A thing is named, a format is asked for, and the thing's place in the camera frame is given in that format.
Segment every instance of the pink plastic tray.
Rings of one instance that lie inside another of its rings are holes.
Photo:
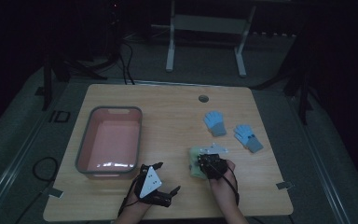
[[[132,178],[138,162],[142,111],[135,106],[96,107],[76,158],[88,178]]]

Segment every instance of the black device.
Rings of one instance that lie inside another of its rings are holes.
[[[201,154],[199,155],[199,165],[208,179],[220,179],[226,173],[227,161],[219,157],[219,154]]]
[[[240,203],[240,194],[237,191],[237,188],[238,188],[237,178],[235,178],[235,176],[234,176],[235,185],[236,185],[236,187],[234,187],[227,180],[227,178],[224,177],[224,174],[229,169],[229,167],[227,165],[227,161],[221,159],[219,157],[219,154],[200,154],[198,159],[199,159],[200,169],[203,173],[206,174],[208,179],[216,179],[217,180],[217,179],[220,179],[221,177],[223,177],[223,179],[225,179],[227,184],[231,187],[232,191],[234,192],[235,201],[236,201],[236,204],[238,205]]]
[[[161,167],[161,165],[162,165],[162,162],[156,163],[153,165],[153,168],[155,170],[157,170],[158,168]],[[138,175],[139,178],[135,185],[135,190],[134,190],[135,195],[138,197],[139,202],[141,202],[141,203],[148,203],[148,204],[155,204],[155,205],[160,205],[160,206],[164,206],[164,207],[169,207],[171,205],[172,197],[177,194],[177,192],[180,189],[180,186],[178,186],[176,189],[173,189],[170,193],[159,192],[158,190],[155,189],[152,192],[150,192],[149,194],[147,194],[145,197],[141,198],[141,191],[142,191],[142,188],[144,187],[145,179],[146,179],[149,167],[150,166],[147,166],[144,164],[141,166],[141,171],[140,171],[140,174]]]
[[[160,205],[160,206],[164,206],[164,207],[169,207],[171,205],[172,197],[177,194],[177,192],[180,189],[180,186],[173,189],[170,193],[159,192],[157,189],[154,189],[153,191],[149,192],[144,197],[141,197],[141,192],[142,192],[142,189],[145,187],[146,179],[150,175],[149,168],[153,167],[154,170],[157,170],[161,166],[162,166],[162,162],[156,163],[151,166],[142,164],[140,174],[138,174],[133,179],[130,189],[129,189],[129,192],[127,193],[127,196],[124,198],[123,203],[120,206],[120,209],[118,211],[119,216],[126,206],[131,206],[133,204],[133,203],[131,203],[131,204],[126,205],[128,197],[131,194],[132,188],[134,186],[135,186],[134,193],[135,193],[136,197],[138,198],[137,202]]]

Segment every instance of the metal stand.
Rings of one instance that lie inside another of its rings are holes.
[[[237,60],[239,75],[240,77],[246,77],[245,65],[242,58],[242,51],[245,45],[246,37],[249,34],[249,29],[254,14],[255,14],[255,7],[252,7],[252,10],[247,20],[175,14],[175,0],[172,0],[170,45],[168,47],[166,71],[167,72],[173,71],[173,60],[175,54],[175,42],[174,42],[175,30],[191,30],[191,31],[241,35],[241,42],[237,47],[234,48],[234,53],[235,53],[235,58]]]

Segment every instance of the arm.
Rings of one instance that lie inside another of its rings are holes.
[[[232,161],[227,160],[227,165],[228,168],[231,169],[231,171],[234,171],[235,164]],[[233,186],[237,186],[235,176],[231,171],[227,170],[224,176]],[[211,185],[211,190],[217,202],[217,205],[222,211],[227,223],[248,224],[248,221],[245,219],[241,210],[238,208],[235,202],[235,194],[226,182],[226,180],[223,178],[220,178],[218,180],[210,179],[209,183]]]
[[[133,190],[126,205],[121,215],[116,219],[115,224],[139,223],[145,216],[147,210],[152,206],[151,204],[138,202],[138,198]]]

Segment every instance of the dark background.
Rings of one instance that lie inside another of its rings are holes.
[[[184,12],[194,1],[183,0]],[[170,1],[0,1],[0,116],[26,79],[57,48],[78,60],[112,54],[126,25],[147,39],[150,24],[169,24]],[[286,65],[315,62],[310,85],[331,117],[358,170],[358,1],[256,2],[251,32],[297,35]],[[204,14],[241,16],[208,1]],[[227,4],[249,4],[227,1]],[[109,22],[123,21],[116,29]],[[298,72],[292,76],[301,77]]]

